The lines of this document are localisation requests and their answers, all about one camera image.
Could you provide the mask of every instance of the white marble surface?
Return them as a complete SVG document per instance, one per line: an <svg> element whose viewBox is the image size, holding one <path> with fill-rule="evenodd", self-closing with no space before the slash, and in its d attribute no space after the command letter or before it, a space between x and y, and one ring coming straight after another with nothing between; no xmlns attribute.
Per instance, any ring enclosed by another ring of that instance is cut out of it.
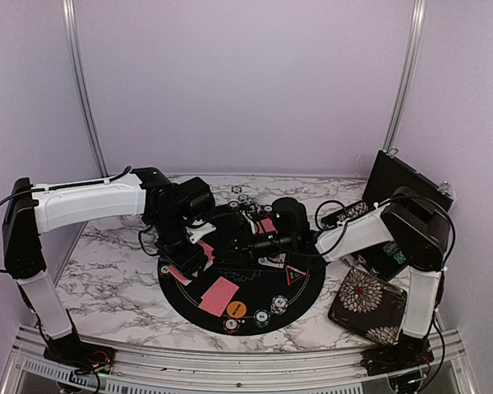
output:
<svg viewBox="0 0 493 394"><path fill-rule="evenodd" d="M304 203L312 218L326 199L350 204L360 199L364 182L296 177L203 176L218 204L236 199L232 186L260 204L282 196ZM176 177L181 182L188 177ZM141 251L139 218L108 218L90 222L60 282L58 293L79 332L93 337L141 345L195 350L284 352L368 346L370 342L330 322L327 311L349 268L334 262L314 305L298 320L278 331L252 337L208 332L186 321L169 305L157 281L157 259ZM408 286L401 273L393 283Z"/></svg>

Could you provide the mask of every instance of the open black case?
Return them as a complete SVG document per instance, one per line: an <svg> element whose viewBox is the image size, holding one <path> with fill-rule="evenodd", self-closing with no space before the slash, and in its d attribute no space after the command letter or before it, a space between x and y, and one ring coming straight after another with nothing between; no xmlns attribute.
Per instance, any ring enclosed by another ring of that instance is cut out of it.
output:
<svg viewBox="0 0 493 394"><path fill-rule="evenodd" d="M321 219L324 226L336 226L347 217L357 218L374 208L374 203L385 201L401 186L435 201L449 211L453 199L440 187L409 167L399 158L381 150L376 156L362 199ZM373 245L352 253L344 259L349 265L362 265L369 273L389 281L405 268L406 259L394 242Z"/></svg>

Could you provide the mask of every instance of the white wall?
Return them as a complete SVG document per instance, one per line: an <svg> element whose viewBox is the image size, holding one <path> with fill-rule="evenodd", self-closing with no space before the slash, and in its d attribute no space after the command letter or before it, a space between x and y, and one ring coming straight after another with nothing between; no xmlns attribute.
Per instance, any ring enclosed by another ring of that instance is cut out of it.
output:
<svg viewBox="0 0 493 394"><path fill-rule="evenodd" d="M493 1L429 1L397 146L456 189L458 242L441 310L480 391L493 394Z"/></svg>
<svg viewBox="0 0 493 394"><path fill-rule="evenodd" d="M406 0L77 0L108 167L368 175L412 9Z"/></svg>
<svg viewBox="0 0 493 394"><path fill-rule="evenodd" d="M0 0L0 199L22 176L33 182L73 181L97 176L95 168L61 3ZM50 268L62 259L76 231L68 227L44 236ZM28 314L15 282L0 275L0 377L18 325Z"/></svg>

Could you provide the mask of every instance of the marble tabletop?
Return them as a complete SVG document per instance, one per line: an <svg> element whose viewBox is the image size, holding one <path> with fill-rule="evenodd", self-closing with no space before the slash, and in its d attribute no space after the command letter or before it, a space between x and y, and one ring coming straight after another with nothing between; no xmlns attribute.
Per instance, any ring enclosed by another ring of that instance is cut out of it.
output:
<svg viewBox="0 0 493 394"><path fill-rule="evenodd" d="M183 182L189 176L176 176ZM273 176L202 176L217 204L237 195L233 186L260 204L291 196L305 204L312 219L326 199L359 200L364 181ZM157 258L142 252L138 217L89 222L58 283L58 293L80 333L114 341L176 349L285 352L369 346L371 342L327 318L336 291L348 273L342 262L327 267L323 290L298 320L277 331L251 337L208 332L181 317L166 301L157 279ZM408 287L407 270L392 283Z"/></svg>

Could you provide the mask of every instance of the floral pattern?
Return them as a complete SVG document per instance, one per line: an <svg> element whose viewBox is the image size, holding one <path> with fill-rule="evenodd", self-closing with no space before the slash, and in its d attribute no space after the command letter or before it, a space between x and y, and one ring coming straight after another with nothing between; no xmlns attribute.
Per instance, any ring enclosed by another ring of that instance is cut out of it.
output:
<svg viewBox="0 0 493 394"><path fill-rule="evenodd" d="M345 309L364 314L378 308L382 298L380 282L356 269L349 272L339 293Z"/></svg>
<svg viewBox="0 0 493 394"><path fill-rule="evenodd" d="M398 327L371 328L365 336L367 339L380 343L381 345L394 345L398 331Z"/></svg>

